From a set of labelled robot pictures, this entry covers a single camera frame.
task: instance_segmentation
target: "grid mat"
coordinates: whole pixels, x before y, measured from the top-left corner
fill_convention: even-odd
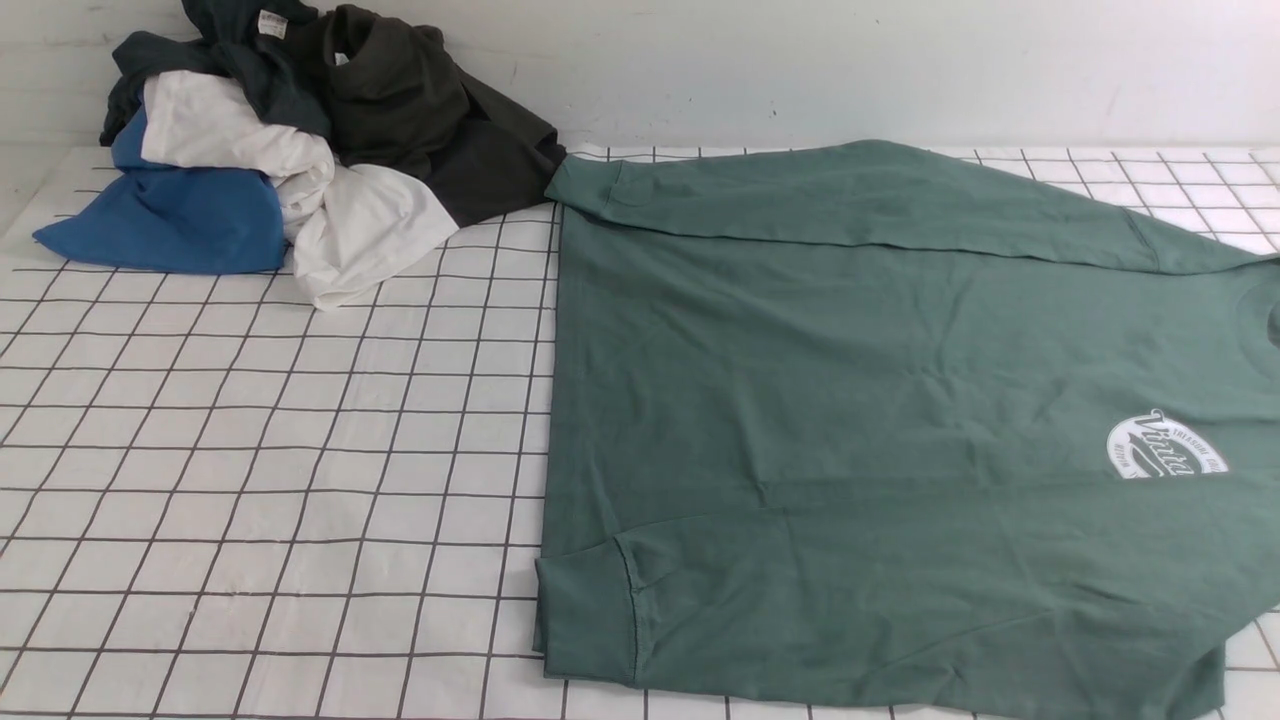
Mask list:
[[[945,152],[1280,247],[1280,151]],[[287,273],[113,270],[31,242],[109,165],[72,151],[5,241],[0,720],[974,717],[541,678],[550,205],[460,232],[362,304],[317,313]],[[1277,650],[1280,614],[1234,638],[1229,702],[1208,717],[1274,719]]]

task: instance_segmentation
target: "white logo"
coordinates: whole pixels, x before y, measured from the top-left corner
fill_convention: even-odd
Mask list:
[[[1123,478],[1167,478],[1225,473],[1226,460],[1187,425],[1162,410],[1129,418],[1107,436],[1107,454]]]

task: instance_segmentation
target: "clothing tag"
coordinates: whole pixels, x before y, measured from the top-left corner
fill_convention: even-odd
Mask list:
[[[289,29],[289,20],[282,18],[280,15],[276,15],[275,13],[270,13],[268,10],[262,10],[261,13],[257,14],[259,35],[270,35],[271,37],[278,37],[280,40],[284,40],[284,33],[288,32],[288,29]]]

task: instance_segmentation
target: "white wall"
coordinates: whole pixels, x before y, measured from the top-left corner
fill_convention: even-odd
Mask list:
[[[1280,143],[1280,0],[361,0],[609,143]],[[328,9],[337,0],[319,0]],[[92,142],[179,0],[0,0],[0,141]]]

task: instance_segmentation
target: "green t-shirt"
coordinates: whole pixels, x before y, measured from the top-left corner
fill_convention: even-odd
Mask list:
[[[554,676],[1189,720],[1280,601],[1280,265],[886,142],[571,159]]]

